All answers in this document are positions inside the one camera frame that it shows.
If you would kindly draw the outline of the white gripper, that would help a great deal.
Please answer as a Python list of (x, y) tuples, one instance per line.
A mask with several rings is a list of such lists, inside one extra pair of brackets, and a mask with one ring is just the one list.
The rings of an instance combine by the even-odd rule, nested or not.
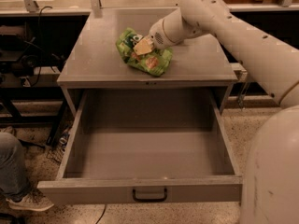
[(181, 16), (178, 8), (153, 24), (149, 29), (149, 36), (142, 38), (134, 46), (134, 51), (137, 55), (144, 55), (152, 52), (154, 47), (166, 49), (185, 39), (196, 38), (204, 34), (205, 32), (199, 27), (189, 25)]

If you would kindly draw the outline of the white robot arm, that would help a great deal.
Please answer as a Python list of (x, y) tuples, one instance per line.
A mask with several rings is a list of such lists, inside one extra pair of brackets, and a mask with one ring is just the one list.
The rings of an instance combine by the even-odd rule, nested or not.
[(240, 224), (299, 224), (299, 50), (231, 14), (222, 0), (181, 0), (136, 54), (211, 34), (283, 109), (250, 142)]

